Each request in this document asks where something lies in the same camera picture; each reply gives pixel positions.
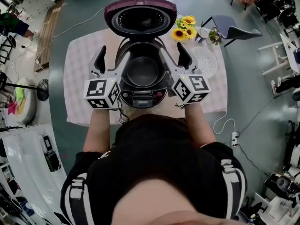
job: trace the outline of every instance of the white tablecloth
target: white tablecloth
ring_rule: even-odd
[[[160,37],[168,52],[177,62],[179,52],[176,42],[171,37],[171,31]],[[74,124],[88,126],[92,108],[83,99],[84,81],[89,79],[89,62],[95,52],[106,45],[105,65],[106,69],[114,67],[114,61],[119,44],[123,37],[114,34],[110,29],[101,30],[73,40],[68,47],[64,70],[64,95],[67,108],[67,121]],[[219,46],[213,45],[209,39],[196,44],[190,42],[188,46],[203,46],[213,52],[217,59],[217,72],[209,79],[211,93],[203,101],[202,108],[205,113],[227,110],[227,78],[223,55]],[[182,118],[184,110],[175,107],[182,104],[178,96],[166,97],[157,105],[157,111],[161,115]],[[110,123],[119,124],[120,113],[110,111]]]

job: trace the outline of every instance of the power strip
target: power strip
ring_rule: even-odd
[[[236,147],[238,146],[238,137],[239,137],[239,133],[238,132],[233,132],[231,134],[231,147]]]

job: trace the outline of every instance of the white plate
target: white plate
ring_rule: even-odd
[[[198,67],[202,75],[206,78],[211,78],[217,71],[217,60],[215,55],[205,47],[193,47],[192,53],[197,58]]]

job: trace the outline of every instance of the control panel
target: control panel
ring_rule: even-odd
[[[167,88],[158,90],[121,91],[122,100],[135,108],[149,108],[157,105],[167,94]]]

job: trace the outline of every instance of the gray floor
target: gray floor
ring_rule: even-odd
[[[65,0],[55,34],[91,18],[100,8],[113,1],[116,0]],[[250,6],[244,11],[244,6],[238,0],[233,2],[232,7],[229,5],[230,0],[169,1],[176,3],[177,10],[183,15],[194,15],[198,23],[208,19],[210,15],[230,15],[241,28],[257,29],[263,33],[263,37],[235,41],[226,48],[221,46],[228,80],[227,118],[234,118],[237,130],[242,131],[258,114],[242,132],[238,143],[263,172],[277,171],[283,162],[287,120],[295,120],[296,109],[292,108],[295,103],[291,101],[290,93],[272,99],[270,80],[278,77],[278,74],[263,77],[262,72],[273,65],[274,59],[271,51],[258,52],[257,48],[280,40],[278,26],[274,22],[269,23],[269,33],[273,34],[271,36],[255,7]],[[213,23],[210,22],[207,27],[213,27]],[[85,127],[66,122],[63,72],[68,44],[76,38],[106,28],[103,12],[100,12],[92,21],[53,39],[50,59],[50,109],[56,143],[66,172],[70,170],[75,154],[81,151],[87,132]],[[214,121],[223,115],[222,112],[210,113],[206,117],[213,125]],[[221,129],[223,122],[218,123],[216,130]],[[112,137],[116,129],[112,128]],[[232,131],[233,125],[229,122],[224,132],[217,135],[217,139],[224,143],[229,141]],[[234,154],[246,171],[248,194],[252,194],[253,191],[260,192],[266,176],[247,161],[239,147],[234,148]]]

